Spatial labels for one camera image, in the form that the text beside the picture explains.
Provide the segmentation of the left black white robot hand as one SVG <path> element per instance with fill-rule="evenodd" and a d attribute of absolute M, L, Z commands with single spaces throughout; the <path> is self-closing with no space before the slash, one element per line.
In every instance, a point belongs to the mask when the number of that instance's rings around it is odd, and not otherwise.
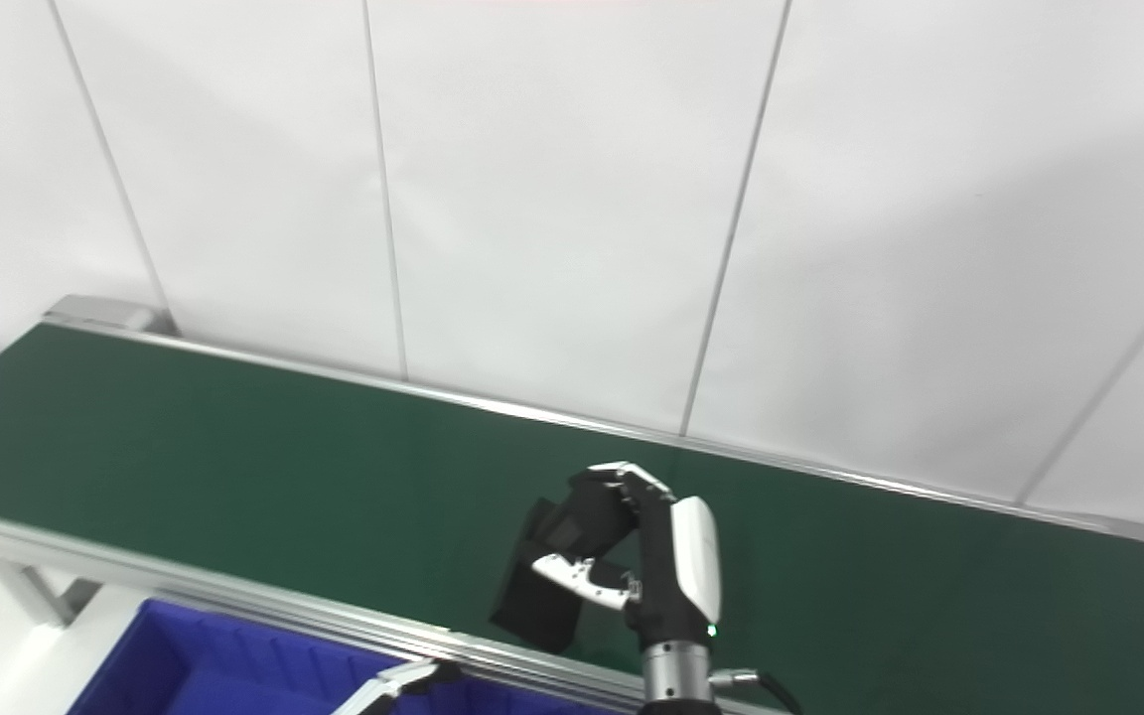
<path fill-rule="evenodd" d="M 332 714 L 390 714 L 402 696 L 426 696 L 432 686 L 462 678 L 462 668 L 446 659 L 399 664 L 378 672 Z"/>

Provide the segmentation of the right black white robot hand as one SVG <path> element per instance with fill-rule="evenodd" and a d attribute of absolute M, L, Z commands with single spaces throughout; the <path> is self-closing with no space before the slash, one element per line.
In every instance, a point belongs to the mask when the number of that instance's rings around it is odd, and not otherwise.
<path fill-rule="evenodd" d="M 709 646 L 722 610 L 712 506 L 680 499 L 644 467 L 591 464 L 561 502 L 540 499 L 521 538 L 521 573 L 623 615 L 639 648 Z"/>

